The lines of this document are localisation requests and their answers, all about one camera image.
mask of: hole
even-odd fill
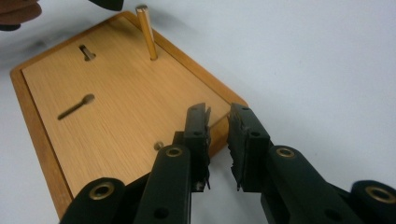
[[[333,220],[333,221],[339,222],[339,221],[342,221],[342,220],[343,220],[343,218],[341,217],[341,215],[340,215],[337,211],[334,211],[334,210],[332,210],[332,209],[326,209],[326,210],[324,211],[324,214],[326,215],[326,217],[328,217],[329,219],[331,219],[331,220]]]
[[[385,189],[369,186],[365,190],[372,198],[381,203],[396,203],[396,196]]]
[[[251,133],[251,135],[257,137],[257,136],[260,136],[260,133],[253,132],[253,133]]]
[[[180,148],[174,147],[174,148],[169,148],[166,150],[166,155],[168,157],[178,157],[181,155],[183,151]]]
[[[167,208],[164,208],[164,207],[157,208],[154,211],[154,216],[156,218],[158,218],[158,219],[167,218],[169,216],[169,210]]]
[[[291,149],[288,148],[278,148],[276,150],[277,155],[281,156],[281,157],[286,157],[286,158],[292,158],[294,157],[294,152]]]
[[[110,189],[107,186],[100,187],[99,189],[97,189],[95,191],[95,196],[96,197],[101,197],[101,196],[107,194],[109,190]]]
[[[378,198],[382,198],[384,200],[388,200],[390,198],[390,196],[388,194],[386,194],[383,191],[379,191],[378,189],[374,189],[373,190],[373,194],[378,197]]]
[[[111,182],[105,182],[97,185],[90,191],[90,198],[93,200],[102,200],[114,192],[114,185]]]

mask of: brass peg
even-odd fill
[[[136,7],[137,18],[139,19],[142,28],[143,36],[148,45],[149,57],[152,61],[158,58],[157,50],[155,49],[154,36],[152,34],[151,24],[149,21],[149,8],[146,5]]]

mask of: wooden edge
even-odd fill
[[[35,147],[35,153],[40,162],[44,177],[46,178],[49,192],[54,202],[55,209],[58,213],[59,218],[64,215],[67,206],[72,202],[73,195],[67,185],[67,181],[64,178],[64,173],[60,167],[56,154],[50,143],[47,132],[45,131],[44,124],[39,117],[38,110],[35,107],[35,101],[24,79],[22,69],[40,61],[51,53],[56,52],[57,50],[63,48],[69,43],[80,39],[84,35],[87,35],[88,33],[99,29],[107,22],[114,21],[119,17],[126,18],[128,21],[130,21],[133,25],[141,30],[137,17],[132,12],[121,12],[120,14],[113,16],[112,18],[103,21],[93,26],[92,28],[80,33],[79,35],[75,35],[74,37],[64,41],[63,43],[36,55],[32,59],[21,63],[11,71],[11,80],[14,85],[18,101],[20,102],[21,111],[24,116],[29,134],[31,135],[32,142]],[[156,44],[162,47],[183,66],[185,66],[188,70],[195,74],[202,82],[206,84],[206,86],[208,86],[212,91],[218,94],[224,101],[226,101],[228,104],[238,103],[241,105],[247,105],[247,103],[242,98],[236,95],[224,84],[222,84],[218,79],[213,77],[201,65],[196,63],[193,59],[191,59],[184,52],[174,46],[162,35],[157,33],[155,30],[153,30],[153,34]],[[209,156],[212,157],[226,145],[228,134],[227,117],[224,117],[220,121],[215,123],[211,127],[210,132],[212,139],[217,139],[217,141],[212,141],[210,146]]]
[[[35,108],[35,103],[25,82],[22,71],[14,70],[11,80],[20,102],[21,111],[40,162],[41,170],[58,217],[62,217],[67,206],[72,202],[72,194],[64,178],[64,173],[53,151],[44,124]]]

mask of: metal pin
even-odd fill
[[[78,110],[80,107],[89,104],[94,99],[95,99],[95,96],[93,94],[87,94],[86,96],[84,96],[84,98],[82,98],[82,100],[78,104],[73,105],[72,107],[70,107],[69,109],[64,111],[61,115],[59,115],[58,119],[64,119],[65,117],[67,117],[71,113],[73,113],[76,110]]]
[[[157,50],[154,44],[154,35],[152,34],[151,24],[149,21],[149,8],[146,5],[141,5],[136,8],[137,18],[139,19],[142,28],[143,36],[148,45],[149,57],[152,61],[158,58]]]
[[[85,61],[93,60],[96,57],[96,54],[90,52],[85,45],[80,45],[79,49],[85,55]]]

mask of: wooden base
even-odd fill
[[[212,107],[210,155],[225,146],[230,103],[246,103],[153,34],[156,61],[149,59],[136,16],[123,12],[11,72],[59,217],[96,178],[130,183],[148,173],[154,143],[172,143],[191,105]],[[96,55],[93,60],[84,60],[82,45]],[[89,93],[95,96],[90,104],[57,119]]]

